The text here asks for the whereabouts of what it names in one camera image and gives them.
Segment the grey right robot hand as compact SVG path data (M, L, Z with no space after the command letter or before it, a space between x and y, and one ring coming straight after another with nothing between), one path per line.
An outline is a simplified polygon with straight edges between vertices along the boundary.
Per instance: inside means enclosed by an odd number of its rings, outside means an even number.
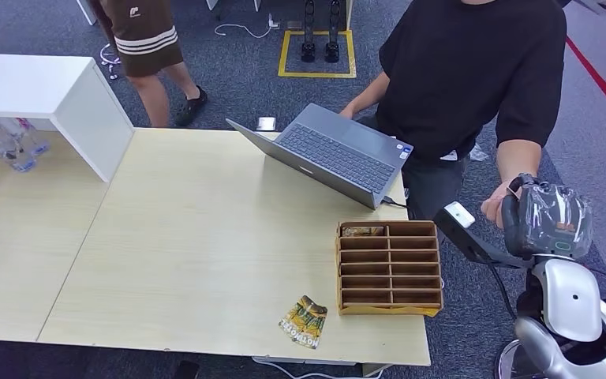
M549 254L576 260L585 256L593 239L591 201L569 186L520 174L503 199L502 215L508 252L529 260Z

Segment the person's left hand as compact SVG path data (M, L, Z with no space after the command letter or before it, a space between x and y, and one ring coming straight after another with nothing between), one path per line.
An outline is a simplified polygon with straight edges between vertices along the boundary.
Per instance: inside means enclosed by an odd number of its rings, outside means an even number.
M502 182L495 191L482 202L481 211L485 217L493 222L498 228L503 229L502 206L505 196L514 195L518 199L521 197L522 190L518 189L515 193L510 191L510 184L515 178Z

